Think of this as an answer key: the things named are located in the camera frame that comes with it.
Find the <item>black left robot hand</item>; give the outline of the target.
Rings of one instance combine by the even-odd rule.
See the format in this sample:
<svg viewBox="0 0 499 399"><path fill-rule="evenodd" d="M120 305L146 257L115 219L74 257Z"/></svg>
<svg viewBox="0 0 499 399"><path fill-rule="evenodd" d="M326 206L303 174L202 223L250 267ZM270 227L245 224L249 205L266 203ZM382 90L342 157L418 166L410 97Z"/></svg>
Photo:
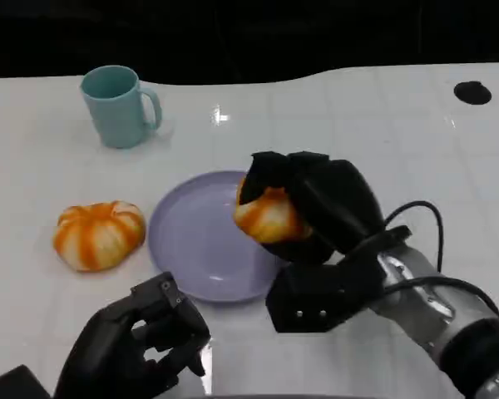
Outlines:
<svg viewBox="0 0 499 399"><path fill-rule="evenodd" d="M205 375L210 330L171 273L97 311L70 351L55 398L155 398L185 369Z"/></svg>

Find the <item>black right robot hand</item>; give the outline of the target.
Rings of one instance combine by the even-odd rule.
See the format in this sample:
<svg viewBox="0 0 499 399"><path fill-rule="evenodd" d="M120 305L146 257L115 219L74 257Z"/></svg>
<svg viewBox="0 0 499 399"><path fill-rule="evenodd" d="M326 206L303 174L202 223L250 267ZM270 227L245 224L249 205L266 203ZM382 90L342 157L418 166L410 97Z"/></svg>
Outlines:
<svg viewBox="0 0 499 399"><path fill-rule="evenodd" d="M252 158L233 220L280 259L323 264L383 231L379 203L351 162L308 151L264 151Z"/></svg>

